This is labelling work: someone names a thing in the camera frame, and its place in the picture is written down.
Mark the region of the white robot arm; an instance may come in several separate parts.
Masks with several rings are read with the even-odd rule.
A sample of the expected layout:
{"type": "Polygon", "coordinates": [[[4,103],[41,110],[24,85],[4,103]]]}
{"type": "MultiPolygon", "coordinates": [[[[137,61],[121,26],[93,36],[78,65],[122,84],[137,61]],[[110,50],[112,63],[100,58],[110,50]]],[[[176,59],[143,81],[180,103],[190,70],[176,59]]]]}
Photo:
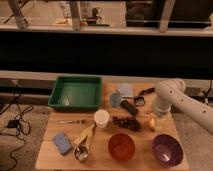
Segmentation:
{"type": "Polygon", "coordinates": [[[162,117],[175,106],[202,128],[213,134],[213,108],[189,96],[184,91],[186,84],[182,79],[169,79],[155,85],[156,98],[152,103],[152,111],[162,117]]]}

